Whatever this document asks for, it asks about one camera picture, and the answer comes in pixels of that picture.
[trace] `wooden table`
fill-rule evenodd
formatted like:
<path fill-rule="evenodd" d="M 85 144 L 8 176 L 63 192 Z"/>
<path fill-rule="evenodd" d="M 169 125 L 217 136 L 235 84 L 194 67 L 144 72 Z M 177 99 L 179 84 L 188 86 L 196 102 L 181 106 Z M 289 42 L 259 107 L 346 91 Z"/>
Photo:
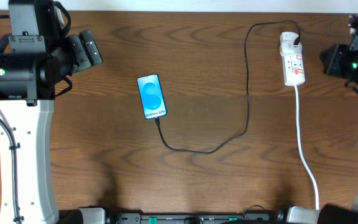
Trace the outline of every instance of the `wooden table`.
<path fill-rule="evenodd" d="M 281 32 L 295 31 L 291 24 L 256 27 L 250 35 L 249 130 L 215 154 L 165 148 L 154 121 L 144 119 L 136 84 L 137 77 L 158 73 L 168 143 L 210 150 L 244 129 L 248 29 L 282 19 L 301 26 L 302 142 L 320 202 L 351 206 L 358 189 L 358 97 L 344 80 L 324 75 L 319 61 L 320 51 L 350 42 L 348 15 L 71 12 L 71 18 L 72 34 L 92 31 L 104 63 L 75 74 L 74 90 L 55 102 L 50 153 L 60 210 L 107 205 L 145 213 L 242 212 L 255 203 L 313 208 L 296 145 L 294 89 L 283 84 L 278 53 Z M 10 31 L 9 20 L 0 20 L 0 36 Z"/>

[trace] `phone screen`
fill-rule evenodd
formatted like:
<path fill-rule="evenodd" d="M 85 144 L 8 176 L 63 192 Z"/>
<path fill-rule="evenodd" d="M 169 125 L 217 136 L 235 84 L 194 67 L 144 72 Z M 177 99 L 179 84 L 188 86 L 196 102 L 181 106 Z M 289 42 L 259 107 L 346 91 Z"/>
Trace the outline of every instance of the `phone screen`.
<path fill-rule="evenodd" d="M 137 86 L 139 87 L 144 117 L 146 119 L 167 115 L 160 80 L 157 74 L 138 78 Z"/>

